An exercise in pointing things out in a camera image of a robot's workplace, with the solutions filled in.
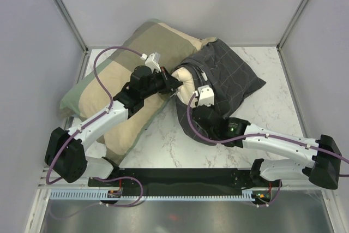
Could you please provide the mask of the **cream pillow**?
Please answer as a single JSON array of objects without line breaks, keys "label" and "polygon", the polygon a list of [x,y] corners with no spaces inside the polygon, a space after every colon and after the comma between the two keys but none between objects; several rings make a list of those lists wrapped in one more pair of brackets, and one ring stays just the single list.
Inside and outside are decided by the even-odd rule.
[{"label": "cream pillow", "polygon": [[178,68],[171,75],[183,83],[180,87],[178,87],[174,95],[176,108],[186,108],[192,94],[196,91],[194,78],[191,72],[185,67]]}]

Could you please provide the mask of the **dark grey plaid pillowcase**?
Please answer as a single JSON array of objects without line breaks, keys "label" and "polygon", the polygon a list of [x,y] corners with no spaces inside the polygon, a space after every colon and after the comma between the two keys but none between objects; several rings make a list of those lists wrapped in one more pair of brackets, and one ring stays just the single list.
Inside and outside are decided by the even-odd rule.
[{"label": "dark grey plaid pillowcase", "polygon": [[[187,57],[175,70],[180,67],[191,72],[196,89],[211,86],[215,95],[214,109],[223,118],[230,117],[248,96],[266,84],[220,39],[208,43],[199,52]],[[211,145],[190,128],[186,109],[187,106],[177,109],[178,121],[184,134],[197,142]]]}]

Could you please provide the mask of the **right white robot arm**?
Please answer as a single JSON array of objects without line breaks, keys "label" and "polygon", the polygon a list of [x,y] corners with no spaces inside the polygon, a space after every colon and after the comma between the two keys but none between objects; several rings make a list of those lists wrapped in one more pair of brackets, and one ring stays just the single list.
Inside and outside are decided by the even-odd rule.
[{"label": "right white robot arm", "polygon": [[319,139],[283,135],[240,118],[223,118],[207,106],[188,110],[187,117],[195,134],[210,143],[262,150],[282,157],[254,160],[249,180],[255,186],[307,179],[324,189],[338,188],[342,154],[328,135]]}]

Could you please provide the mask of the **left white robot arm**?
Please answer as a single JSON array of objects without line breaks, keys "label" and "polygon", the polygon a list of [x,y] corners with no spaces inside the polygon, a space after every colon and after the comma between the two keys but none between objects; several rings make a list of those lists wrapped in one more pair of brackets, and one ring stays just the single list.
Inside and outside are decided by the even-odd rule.
[{"label": "left white robot arm", "polygon": [[[105,157],[88,158],[85,152],[102,135],[141,110],[145,99],[156,93],[174,93],[182,84],[164,67],[159,71],[143,65],[136,67],[129,82],[111,98],[109,105],[77,126],[52,131],[45,154],[45,163],[49,166],[46,183],[51,185],[61,179],[73,183],[88,176],[107,186],[117,184],[116,164]],[[51,181],[52,172],[59,178]]]}]

